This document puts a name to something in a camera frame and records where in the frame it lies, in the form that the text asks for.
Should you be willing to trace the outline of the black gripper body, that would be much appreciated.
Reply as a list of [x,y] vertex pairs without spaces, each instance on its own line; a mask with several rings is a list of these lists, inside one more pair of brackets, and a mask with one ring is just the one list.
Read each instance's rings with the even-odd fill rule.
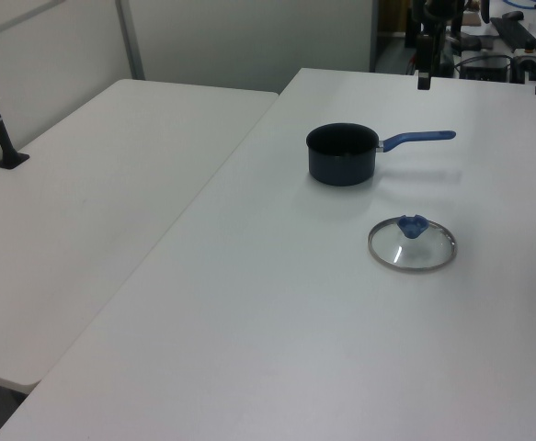
[[430,74],[433,66],[434,38],[419,34],[416,38],[416,68],[421,74]]

